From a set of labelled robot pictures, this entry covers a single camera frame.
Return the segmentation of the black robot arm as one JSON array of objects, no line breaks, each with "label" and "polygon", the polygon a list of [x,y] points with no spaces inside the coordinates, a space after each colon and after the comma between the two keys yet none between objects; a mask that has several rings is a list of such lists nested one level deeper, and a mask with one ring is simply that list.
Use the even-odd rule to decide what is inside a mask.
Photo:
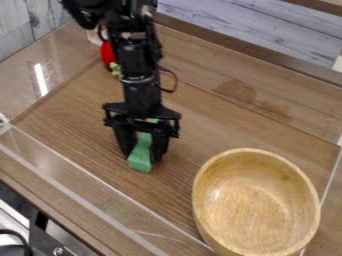
[{"label": "black robot arm", "polygon": [[162,43],[154,13],[158,0],[59,0],[79,26],[95,29],[116,57],[123,87],[122,102],[105,103],[104,125],[111,127],[124,156],[131,156],[139,137],[150,136],[147,159],[162,161],[168,143],[180,133],[179,112],[162,103]]}]

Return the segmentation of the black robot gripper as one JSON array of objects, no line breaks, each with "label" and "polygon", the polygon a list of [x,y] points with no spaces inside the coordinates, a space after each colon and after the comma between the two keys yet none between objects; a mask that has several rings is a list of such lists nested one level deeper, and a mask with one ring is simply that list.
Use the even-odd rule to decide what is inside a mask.
[{"label": "black robot gripper", "polygon": [[154,78],[122,78],[120,82],[124,101],[103,104],[104,124],[114,128],[126,157],[138,143],[136,131],[152,132],[151,158],[154,163],[159,163],[168,150],[170,137],[178,138],[180,135],[182,115],[163,106],[162,89]]}]

